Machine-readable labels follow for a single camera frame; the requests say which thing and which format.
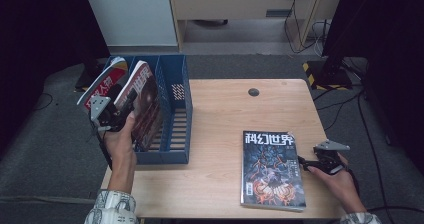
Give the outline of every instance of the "desk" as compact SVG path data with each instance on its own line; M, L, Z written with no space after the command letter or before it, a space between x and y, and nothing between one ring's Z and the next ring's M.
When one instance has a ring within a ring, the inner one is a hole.
M296 18L287 18L288 34L296 49L303 49L315 20L332 19L339 0L296 0ZM281 11L286 18L293 0L170 0L174 26L181 50L187 20L275 18L268 11Z
M344 212L325 185L302 171L302 213L240 206L243 130L292 131L299 155L326 139L305 81L190 80L193 102L190 162L138 166L133 196L142 218L339 218ZM260 94L252 97L250 88ZM102 188L110 178L106 171Z

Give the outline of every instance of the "wire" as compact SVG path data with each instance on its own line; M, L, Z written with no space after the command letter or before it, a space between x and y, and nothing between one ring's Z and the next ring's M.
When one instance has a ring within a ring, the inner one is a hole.
M356 65L356 63L352 60L352 57L349 57L349 60L350 60L350 63L352 64L352 66L354 67L354 68L356 68L356 70L358 71L358 72L360 72L360 73L362 73L362 70L361 70L361 68L359 68L357 65Z
M91 120L91 109L88 110L88 119L89 119L89 122L90 122L91 128L92 128L92 134L91 135L96 135L97 140L99 141L100 150L102 150L103 156L105 157L109 168L112 170L112 159L109 155L109 152L107 151L106 144L104 142L105 136L106 136L106 131L103 132L103 136L100 136L100 133L98 132L96 125Z
M368 130L368 126L367 126L367 123L365 121L364 114L362 112L361 98L360 97L361 97L361 95L358 95L358 109L359 109L359 114L361 115L362 124L365 127L365 132L367 134L368 142L370 143L370 147L371 147L372 154L373 154L373 157L374 157L375 165L376 165L376 168L377 168L378 181L379 181L379 184L380 184L381 194L383 196L383 208L385 208L386 213L387 213L387 216L389 217L390 222L391 223L395 223L393 221L393 217L392 217L391 213L386 208L387 207L387 199L386 199L386 193L384 191L383 179L382 179L381 171L380 171L380 164L378 163L377 154L376 154L376 151L375 151L375 148L374 148L374 144L373 144L373 142L371 140L371 136L370 136L370 133L369 133L369 130Z
M325 94L327 94L327 93L329 93L329 92L331 92L331 91L337 90L337 89L339 89L339 88L346 88L346 87L349 87L349 86L362 86L362 84L339 85L339 86L336 86L336 87L331 87L330 89L327 89L325 92L323 92L323 93L321 93L320 95L318 95L317 97L315 97L315 98L313 99L313 101L318 100L319 98L321 98L322 96L324 96Z
M384 209L393 209L393 210L404 210L404 211L414 211L424 213L423 209L414 208L414 207L404 207L404 206L385 206L385 207L375 207L368 209L369 212L381 211Z
M50 101L45 106L40 107L40 108L35 108L33 111L43 110L43 109L47 108L48 106L50 106L50 104L52 104L52 102L53 102L53 96L52 95L45 93L45 92L41 93L41 95L46 95L46 96L50 97Z
M317 108L317 111L321 111L321 110L324 110L324 109L327 109L327 108L330 108L330 107L333 107L333 106L341 105L341 104L343 104L343 105L344 105L344 104L346 104L346 103L348 103L348 102L350 102L350 101L354 100L356 97L358 97L359 95L361 95L364 91L365 91L365 90L364 90L364 89L362 89L359 93L355 94L353 97L351 97L351 98L347 99L346 101L342 101L342 102L338 102L338 103L331 104L331 105L329 105L329 106L325 106L325 107Z
M304 46L303 43L302 43L302 41L301 41L299 22L297 21L297 17L296 17L296 0L293 0L292 6L290 8L290 13L293 13L294 20L295 20L296 26L297 26L297 34L299 35L300 45L301 45L301 47L303 47L303 49L300 50L300 51L295 51L293 49L293 47L291 45L290 37L289 37L289 35L287 33L287 18L284 20L284 32L286 33L286 37L287 37L287 40L289 42L290 49L292 50L293 53L298 54L298 53L301 53L304 50L308 49L309 47L313 46L315 44L315 42L313 42L312 44L310 44L308 46Z
M334 124L335 124L335 123L336 123L336 121L337 121L337 117L339 117L340 110L342 109L342 107L343 107L343 105L344 105L344 104L346 104L346 103L343 103L343 104L341 104L341 105L340 105L339 110L337 110L336 117L334 118L333 123L331 123L331 124L330 124L330 126L328 126L328 127L324 128L324 131L327 131L328 129L330 129L331 127L333 127L333 126L334 126Z
M321 36L318 36L316 31L315 31L315 25L318 23L324 23L325 25L323 26L323 34ZM321 57L321 58L325 58L322 56L322 51L319 49L319 44L318 41L321 40L321 44L324 42L325 38L327 35L325 35L325 29L326 29L326 25L331 26L330 23L327 23L326 21L319 21L319 22L315 22L314 24L312 24L312 31L314 32L314 36L315 36L315 45L314 45L314 52L315 54L317 54L317 56Z
M94 204L96 200L72 197L50 197L50 196L14 196L0 197L0 203L31 202L31 203L61 203L61 204Z

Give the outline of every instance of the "blue plastic file holder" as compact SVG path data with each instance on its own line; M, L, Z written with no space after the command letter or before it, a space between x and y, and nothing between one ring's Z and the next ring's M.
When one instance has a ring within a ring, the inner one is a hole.
M111 56L107 65L115 56ZM135 149L137 165L187 164L190 153L193 105L185 55L122 56L130 73L138 61L149 64L155 75L163 115L162 128L149 151Z

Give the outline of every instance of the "magazine cover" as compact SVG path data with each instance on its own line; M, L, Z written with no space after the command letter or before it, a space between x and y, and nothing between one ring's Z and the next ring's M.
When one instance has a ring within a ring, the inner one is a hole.
M305 209L292 134L243 131L241 205L298 212Z
M90 98L93 95L107 96L109 90L115 86L124 86L128 81L128 65L124 58L115 57L110 65L94 80L77 102L85 113L90 110Z
M136 151L148 151L161 128L163 117L156 79L147 62L138 61L131 76L115 100L121 109L131 90L137 92L134 100L135 125L132 131Z

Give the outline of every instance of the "forearm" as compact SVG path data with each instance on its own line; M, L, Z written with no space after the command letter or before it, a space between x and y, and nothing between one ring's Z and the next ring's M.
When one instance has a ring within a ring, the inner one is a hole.
M367 209L364 207L361 202L361 199L356 193L351 195L347 193L347 195L344 195L343 198L340 199L340 201L343 206L343 209L347 214L367 212Z
M135 154L126 158L112 159L112 175L107 189L131 194L135 164Z

